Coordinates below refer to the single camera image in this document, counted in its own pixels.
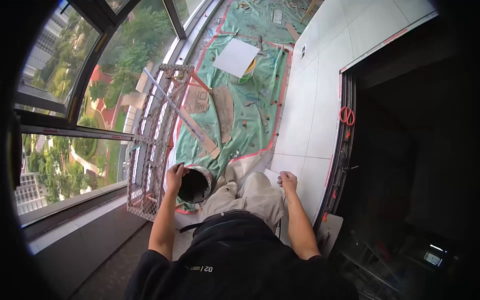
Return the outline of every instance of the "person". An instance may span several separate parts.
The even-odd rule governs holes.
[[[202,207],[188,250],[172,261],[175,199],[183,163],[167,172],[167,192],[125,299],[358,299],[318,250],[310,220],[297,195],[297,177],[280,172],[288,201],[291,247],[274,234],[283,199],[263,173],[253,173],[236,199],[233,176]]]

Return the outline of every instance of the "beige pants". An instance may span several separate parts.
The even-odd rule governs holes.
[[[255,172],[245,180],[237,199],[237,184],[229,182],[208,198],[200,211],[200,220],[232,209],[244,209],[261,218],[272,230],[283,216],[283,197],[268,177]]]

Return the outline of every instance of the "mesh platform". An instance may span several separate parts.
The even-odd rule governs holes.
[[[161,64],[154,75],[172,102],[180,107],[193,66]],[[163,181],[173,147],[176,113],[152,83],[139,119],[128,176],[127,210],[154,221],[165,195]]]

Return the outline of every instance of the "red scissors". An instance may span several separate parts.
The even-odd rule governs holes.
[[[353,110],[346,106],[341,108],[339,117],[340,122],[346,123],[348,126],[351,126],[353,123],[355,123],[355,115],[353,114]]]

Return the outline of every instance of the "black t-shirt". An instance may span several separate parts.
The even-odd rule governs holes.
[[[251,214],[218,217],[200,229],[177,261],[145,252],[125,299],[358,299],[325,258],[298,258]]]

